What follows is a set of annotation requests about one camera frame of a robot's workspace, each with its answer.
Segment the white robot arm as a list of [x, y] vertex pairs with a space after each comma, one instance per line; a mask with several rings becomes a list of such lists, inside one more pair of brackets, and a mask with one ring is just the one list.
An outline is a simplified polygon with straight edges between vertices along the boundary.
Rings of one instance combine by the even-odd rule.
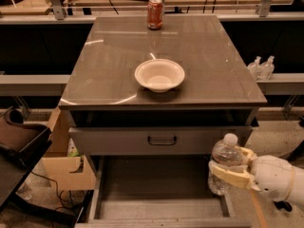
[[287, 201], [304, 209], [304, 170], [286, 160], [272, 155], [258, 157], [239, 146], [215, 147], [209, 170], [232, 186], [255, 190], [263, 198]]

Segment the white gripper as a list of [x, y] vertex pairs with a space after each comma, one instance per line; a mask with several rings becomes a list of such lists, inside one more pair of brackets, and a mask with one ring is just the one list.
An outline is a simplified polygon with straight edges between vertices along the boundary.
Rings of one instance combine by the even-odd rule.
[[[273, 201], [295, 201], [295, 168], [286, 160], [257, 154], [245, 147], [241, 147], [240, 166], [225, 166], [210, 163], [209, 170], [222, 181], [242, 189], [260, 191], [262, 197]], [[251, 173], [247, 166], [252, 165]]]

